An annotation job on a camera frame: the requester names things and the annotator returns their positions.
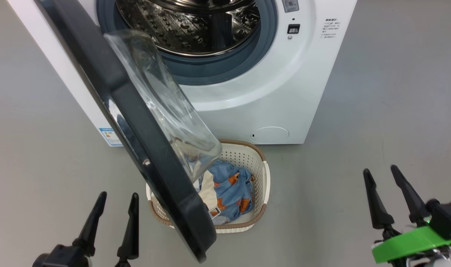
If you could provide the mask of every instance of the open door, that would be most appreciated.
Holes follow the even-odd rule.
[[[148,49],[147,36],[104,37],[77,0],[34,1],[175,228],[204,261],[216,233],[192,181],[220,155],[220,143],[156,50],[149,51],[149,66],[139,61],[144,53],[128,55],[138,45]],[[185,152],[191,147],[200,152],[191,157]]]

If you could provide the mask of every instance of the blue fabric with orange pattern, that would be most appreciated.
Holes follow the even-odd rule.
[[[218,160],[208,170],[214,176],[217,207],[221,211],[220,215],[213,219],[215,224],[234,221],[254,208],[254,187],[250,182],[251,173],[248,169]]]

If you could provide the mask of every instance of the concrete floor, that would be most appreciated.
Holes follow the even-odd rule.
[[[374,266],[361,171],[396,228],[408,210],[389,166],[424,200],[451,200],[451,0],[359,0],[304,145],[265,146],[268,209],[219,235],[203,266]],[[30,266],[69,244],[100,191],[95,266],[114,266],[130,195],[141,193],[132,266],[196,266],[154,220],[123,148],[107,147],[8,4],[0,0],[0,266]]]

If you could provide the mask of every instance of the laundry basket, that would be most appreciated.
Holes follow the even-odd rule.
[[[270,196],[270,169],[265,156],[255,145],[241,141],[220,141],[222,144],[220,159],[237,167],[246,167],[254,175],[254,180],[251,182],[254,186],[255,206],[251,212],[240,216],[231,223],[215,225],[215,231],[218,234],[244,232],[260,220],[267,208],[268,197]],[[146,185],[146,197],[153,216],[160,223],[173,227],[148,184]]]

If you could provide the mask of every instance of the white washing machine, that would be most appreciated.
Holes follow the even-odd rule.
[[[212,133],[254,144],[305,141],[356,4],[356,0],[79,1],[99,32],[131,27],[151,35]],[[8,2],[103,138],[111,146],[122,145],[72,53],[36,3]]]

